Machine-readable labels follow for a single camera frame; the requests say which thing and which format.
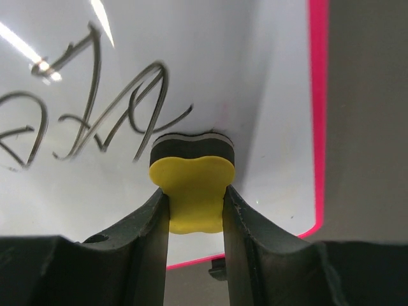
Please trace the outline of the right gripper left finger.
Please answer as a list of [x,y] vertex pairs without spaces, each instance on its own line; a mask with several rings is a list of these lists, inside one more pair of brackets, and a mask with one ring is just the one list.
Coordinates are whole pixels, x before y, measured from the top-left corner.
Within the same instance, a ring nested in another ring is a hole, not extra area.
[[1,238],[2,305],[162,305],[168,197],[84,242],[62,236]]

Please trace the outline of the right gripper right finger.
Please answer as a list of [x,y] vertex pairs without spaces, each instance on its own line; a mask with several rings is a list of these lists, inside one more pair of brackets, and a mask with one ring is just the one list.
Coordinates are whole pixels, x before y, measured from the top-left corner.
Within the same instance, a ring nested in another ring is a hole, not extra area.
[[298,238],[227,187],[222,212],[232,305],[406,305],[407,246]]

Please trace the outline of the yellow whiteboard eraser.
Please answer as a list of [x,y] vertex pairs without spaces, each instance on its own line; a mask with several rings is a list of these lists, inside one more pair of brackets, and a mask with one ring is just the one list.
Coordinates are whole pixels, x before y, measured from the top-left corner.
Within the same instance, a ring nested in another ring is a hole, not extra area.
[[152,145],[149,177],[169,199],[171,233],[220,233],[235,178],[233,142],[216,132],[162,135]]

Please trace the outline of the pink framed whiteboard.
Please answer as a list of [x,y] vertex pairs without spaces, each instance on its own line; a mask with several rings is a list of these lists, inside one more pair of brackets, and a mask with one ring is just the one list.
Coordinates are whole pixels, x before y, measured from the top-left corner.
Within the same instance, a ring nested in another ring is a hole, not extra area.
[[154,141],[226,135],[234,187],[323,223],[326,1],[2,1],[1,235],[84,241],[142,206]]

